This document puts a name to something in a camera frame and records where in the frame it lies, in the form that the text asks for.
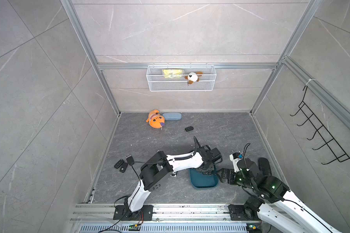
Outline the yellow plush in basket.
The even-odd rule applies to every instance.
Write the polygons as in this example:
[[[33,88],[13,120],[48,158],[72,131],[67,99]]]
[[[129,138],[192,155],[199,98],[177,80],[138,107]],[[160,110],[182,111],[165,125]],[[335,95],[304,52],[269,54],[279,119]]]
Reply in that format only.
[[[179,79],[183,77],[184,71],[181,69],[164,69],[162,74],[165,79]]]

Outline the brown white plush dog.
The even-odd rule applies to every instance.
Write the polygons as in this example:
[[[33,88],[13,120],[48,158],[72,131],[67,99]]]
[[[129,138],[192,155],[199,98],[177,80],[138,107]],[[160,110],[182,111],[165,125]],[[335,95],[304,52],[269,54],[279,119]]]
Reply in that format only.
[[[185,76],[185,79],[187,80],[187,85],[191,85],[195,82],[199,82],[203,73],[202,72],[191,72],[188,75]]]

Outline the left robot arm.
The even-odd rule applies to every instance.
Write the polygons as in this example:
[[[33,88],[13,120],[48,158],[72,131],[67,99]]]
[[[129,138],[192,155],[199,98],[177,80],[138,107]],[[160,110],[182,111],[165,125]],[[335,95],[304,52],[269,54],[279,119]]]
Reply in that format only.
[[[223,161],[221,152],[209,146],[199,147],[186,154],[167,155],[158,151],[142,167],[138,176],[138,184],[133,193],[124,201],[131,213],[140,211],[151,192],[165,185],[173,173],[181,170],[195,169],[205,175],[212,175],[215,165]]]

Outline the orange plush toy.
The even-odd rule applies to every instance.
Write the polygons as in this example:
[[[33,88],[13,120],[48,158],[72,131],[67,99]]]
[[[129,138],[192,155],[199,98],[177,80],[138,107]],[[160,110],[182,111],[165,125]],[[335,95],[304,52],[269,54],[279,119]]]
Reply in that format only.
[[[146,122],[152,128],[161,129],[165,125],[165,118],[159,114],[159,110],[154,109],[148,114]]]

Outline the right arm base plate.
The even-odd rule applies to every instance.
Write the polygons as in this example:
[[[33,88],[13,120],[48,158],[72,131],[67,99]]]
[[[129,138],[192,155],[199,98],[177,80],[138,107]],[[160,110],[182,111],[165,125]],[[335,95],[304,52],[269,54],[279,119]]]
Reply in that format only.
[[[228,212],[232,221],[259,221],[257,211],[244,205],[230,204],[228,206]]]

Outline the teal storage box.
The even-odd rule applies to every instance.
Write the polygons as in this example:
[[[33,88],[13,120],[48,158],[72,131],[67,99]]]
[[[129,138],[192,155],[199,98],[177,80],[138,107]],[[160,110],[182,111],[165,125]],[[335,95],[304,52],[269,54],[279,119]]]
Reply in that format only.
[[[215,174],[203,174],[197,172],[196,169],[189,169],[189,174],[191,184],[195,189],[211,189],[215,188],[219,183],[219,179]]]

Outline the light blue glasses case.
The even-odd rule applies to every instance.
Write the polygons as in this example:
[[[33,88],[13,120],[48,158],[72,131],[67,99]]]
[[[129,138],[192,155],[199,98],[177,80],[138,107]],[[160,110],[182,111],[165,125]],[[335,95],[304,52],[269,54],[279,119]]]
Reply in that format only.
[[[181,120],[181,113],[163,113],[163,117],[165,120]]]

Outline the black key far centre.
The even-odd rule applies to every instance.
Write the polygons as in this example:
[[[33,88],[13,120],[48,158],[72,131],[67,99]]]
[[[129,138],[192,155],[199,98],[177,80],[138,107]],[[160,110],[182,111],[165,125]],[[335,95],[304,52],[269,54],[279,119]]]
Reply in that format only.
[[[185,131],[186,131],[186,132],[189,132],[189,131],[192,131],[193,129],[194,129],[193,126],[189,126],[189,127],[186,127],[186,128],[185,128]]]

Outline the black oblong object right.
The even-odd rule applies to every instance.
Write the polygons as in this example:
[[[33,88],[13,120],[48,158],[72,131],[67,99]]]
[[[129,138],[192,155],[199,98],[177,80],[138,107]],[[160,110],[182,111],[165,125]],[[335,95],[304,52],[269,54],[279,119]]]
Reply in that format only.
[[[271,166],[269,160],[267,158],[261,157],[258,159],[259,170],[262,172],[264,176],[271,176]]]

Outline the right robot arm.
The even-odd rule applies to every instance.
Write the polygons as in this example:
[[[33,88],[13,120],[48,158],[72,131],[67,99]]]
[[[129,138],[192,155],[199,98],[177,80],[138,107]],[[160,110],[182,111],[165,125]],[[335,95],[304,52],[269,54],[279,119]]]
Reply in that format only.
[[[269,161],[259,158],[255,163],[247,158],[233,158],[233,169],[217,171],[219,180],[251,189],[244,204],[248,218],[259,218],[283,233],[337,233],[279,178],[272,175]]]

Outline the black wall hook rack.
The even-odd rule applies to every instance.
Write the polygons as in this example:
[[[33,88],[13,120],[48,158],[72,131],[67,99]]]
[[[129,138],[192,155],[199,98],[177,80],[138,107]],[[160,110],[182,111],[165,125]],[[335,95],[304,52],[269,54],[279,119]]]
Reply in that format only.
[[[320,118],[314,113],[310,106],[305,102],[308,86],[304,86],[302,89],[303,95],[301,102],[298,104],[297,111],[290,114],[291,117],[301,115],[305,117],[305,120],[301,124],[297,124],[298,127],[304,125],[310,125],[313,127],[314,132],[311,137],[307,137],[307,141],[312,141],[316,137],[320,138],[320,145],[312,148],[312,151],[318,151],[323,148],[327,149],[328,155],[331,156],[331,160],[327,162],[321,162],[322,165],[329,165],[333,162],[343,163],[350,160],[350,154],[341,146],[334,135],[330,132],[328,127],[320,120]]]

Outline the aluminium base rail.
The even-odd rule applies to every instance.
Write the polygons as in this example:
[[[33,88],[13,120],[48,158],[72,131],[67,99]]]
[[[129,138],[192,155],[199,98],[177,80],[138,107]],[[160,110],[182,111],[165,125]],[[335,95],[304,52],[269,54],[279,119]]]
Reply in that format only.
[[[243,215],[232,220],[226,204],[153,204],[150,220],[114,219],[112,204],[78,204],[65,233],[304,233],[305,229],[277,207],[269,206],[257,220]]]

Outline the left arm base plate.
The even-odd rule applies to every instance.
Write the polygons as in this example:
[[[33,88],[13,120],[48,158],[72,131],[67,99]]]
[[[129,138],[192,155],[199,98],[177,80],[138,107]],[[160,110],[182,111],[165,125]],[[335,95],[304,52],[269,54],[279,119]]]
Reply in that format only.
[[[128,207],[118,205],[115,207],[113,219],[122,221],[151,221],[153,208],[153,205],[144,205],[141,210],[131,212]]]

